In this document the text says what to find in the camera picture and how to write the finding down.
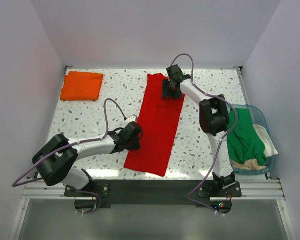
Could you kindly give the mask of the red t shirt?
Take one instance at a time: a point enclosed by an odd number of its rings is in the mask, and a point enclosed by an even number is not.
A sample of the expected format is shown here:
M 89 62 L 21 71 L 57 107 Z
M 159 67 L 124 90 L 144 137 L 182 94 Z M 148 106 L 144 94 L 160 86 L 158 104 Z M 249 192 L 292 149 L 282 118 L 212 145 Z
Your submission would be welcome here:
M 161 74 L 148 74 L 147 86 L 138 117 L 143 130 L 141 148 L 130 151 L 124 168 L 164 177 L 174 145 L 185 96 L 179 99 L 162 97 Z

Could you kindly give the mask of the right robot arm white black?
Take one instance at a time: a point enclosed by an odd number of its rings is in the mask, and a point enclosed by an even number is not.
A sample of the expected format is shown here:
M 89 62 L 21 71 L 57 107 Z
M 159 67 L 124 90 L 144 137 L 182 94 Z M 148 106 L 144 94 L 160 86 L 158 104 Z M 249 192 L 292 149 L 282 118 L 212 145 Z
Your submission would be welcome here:
M 178 65 L 172 65 L 166 71 L 168 79 L 162 81 L 162 97 L 180 99 L 187 96 L 195 102 L 199 107 L 200 127 L 210 142 L 213 180 L 200 186 L 208 193 L 223 197 L 236 184 L 227 144 L 230 124 L 227 101 L 223 95 L 205 93 L 193 82 L 191 75 L 183 74 Z

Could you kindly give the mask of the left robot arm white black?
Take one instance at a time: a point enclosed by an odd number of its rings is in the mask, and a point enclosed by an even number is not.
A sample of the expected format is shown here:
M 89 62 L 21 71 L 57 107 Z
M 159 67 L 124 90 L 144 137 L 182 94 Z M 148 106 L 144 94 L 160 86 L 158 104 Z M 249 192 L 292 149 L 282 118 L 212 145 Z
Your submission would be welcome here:
M 96 155 L 112 155 L 141 148 L 143 128 L 135 121 L 109 131 L 104 139 L 70 139 L 55 135 L 33 158 L 32 163 L 49 187 L 64 184 L 81 196 L 97 197 L 98 184 L 85 170 L 74 168 L 76 161 Z

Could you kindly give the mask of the folded orange t shirt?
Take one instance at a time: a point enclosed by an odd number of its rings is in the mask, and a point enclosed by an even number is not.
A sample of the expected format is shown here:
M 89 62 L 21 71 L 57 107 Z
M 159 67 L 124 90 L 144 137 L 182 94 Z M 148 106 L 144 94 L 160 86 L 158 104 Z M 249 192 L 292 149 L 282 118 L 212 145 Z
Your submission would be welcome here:
M 70 71 L 64 77 L 61 101 L 97 101 L 100 96 L 104 74 Z

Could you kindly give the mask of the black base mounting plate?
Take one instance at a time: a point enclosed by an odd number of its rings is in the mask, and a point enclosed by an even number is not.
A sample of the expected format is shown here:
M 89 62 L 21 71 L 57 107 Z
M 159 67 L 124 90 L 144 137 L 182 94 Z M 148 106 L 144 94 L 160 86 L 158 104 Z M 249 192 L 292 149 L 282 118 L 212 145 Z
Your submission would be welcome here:
M 242 197 L 239 182 L 219 190 L 216 182 L 207 180 L 95 180 L 81 192 L 66 187 L 65 197 L 74 198 L 76 210 L 109 209 L 114 205 L 195 205 L 210 206 L 229 213 L 232 201 Z

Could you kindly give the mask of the green t shirt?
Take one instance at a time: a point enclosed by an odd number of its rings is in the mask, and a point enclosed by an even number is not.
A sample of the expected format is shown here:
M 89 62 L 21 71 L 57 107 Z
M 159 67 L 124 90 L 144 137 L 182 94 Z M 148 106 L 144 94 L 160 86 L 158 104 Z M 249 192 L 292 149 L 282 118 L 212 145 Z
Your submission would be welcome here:
M 227 135 L 229 158 L 240 164 L 256 159 L 259 166 L 264 166 L 267 162 L 265 145 L 254 129 L 250 111 L 236 108 L 229 112 L 229 119 L 230 128 L 237 121 L 236 127 Z

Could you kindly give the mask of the beige t shirt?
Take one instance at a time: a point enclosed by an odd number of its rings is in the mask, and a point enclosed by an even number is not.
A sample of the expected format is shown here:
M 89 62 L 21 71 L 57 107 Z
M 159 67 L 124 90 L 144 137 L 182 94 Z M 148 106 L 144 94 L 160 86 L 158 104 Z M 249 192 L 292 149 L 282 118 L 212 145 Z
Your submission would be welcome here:
M 262 171 L 265 170 L 267 167 L 264 165 L 259 165 L 256 159 L 249 159 L 245 161 L 243 164 L 237 163 L 234 160 L 230 160 L 231 164 L 234 168 L 240 170 L 247 170 L 247 171 Z

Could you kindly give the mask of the white t shirt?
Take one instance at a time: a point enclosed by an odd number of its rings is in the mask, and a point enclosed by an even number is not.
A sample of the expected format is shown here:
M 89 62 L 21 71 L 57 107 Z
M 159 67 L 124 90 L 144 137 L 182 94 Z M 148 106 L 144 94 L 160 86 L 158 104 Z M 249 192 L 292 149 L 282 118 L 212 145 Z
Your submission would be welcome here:
M 265 146 L 264 154 L 267 158 L 272 156 L 277 156 L 279 153 L 273 144 L 273 141 L 267 131 L 267 129 L 261 125 L 254 124 L 254 130 L 256 131 L 258 137 L 261 139 Z

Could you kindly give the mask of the clear blue plastic basket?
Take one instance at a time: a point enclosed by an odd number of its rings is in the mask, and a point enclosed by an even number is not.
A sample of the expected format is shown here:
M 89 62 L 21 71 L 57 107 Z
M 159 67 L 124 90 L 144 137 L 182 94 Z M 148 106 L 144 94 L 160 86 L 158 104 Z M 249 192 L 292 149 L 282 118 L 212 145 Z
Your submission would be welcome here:
M 263 113 L 252 105 L 234 105 L 229 109 L 230 133 L 227 147 L 230 163 L 236 174 L 265 175 L 276 164 L 275 148 Z

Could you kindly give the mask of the aluminium frame rail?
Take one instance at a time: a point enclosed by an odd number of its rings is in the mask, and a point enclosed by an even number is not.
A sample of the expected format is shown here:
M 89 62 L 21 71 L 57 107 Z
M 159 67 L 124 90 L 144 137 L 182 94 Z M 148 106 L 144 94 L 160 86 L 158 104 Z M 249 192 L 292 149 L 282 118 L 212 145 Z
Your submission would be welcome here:
M 187 196 L 199 185 L 199 180 L 114 180 L 97 179 L 96 191 L 105 198 L 110 194 L 132 193 L 141 194 L 181 194 Z M 202 187 L 196 190 L 197 196 L 211 199 L 232 197 L 239 200 L 284 200 L 285 194 L 279 180 L 238 180 L 233 186 L 218 194 L 209 193 Z M 80 199 L 78 193 L 71 192 L 63 184 L 47 186 L 40 180 L 26 185 L 21 195 L 22 199 Z

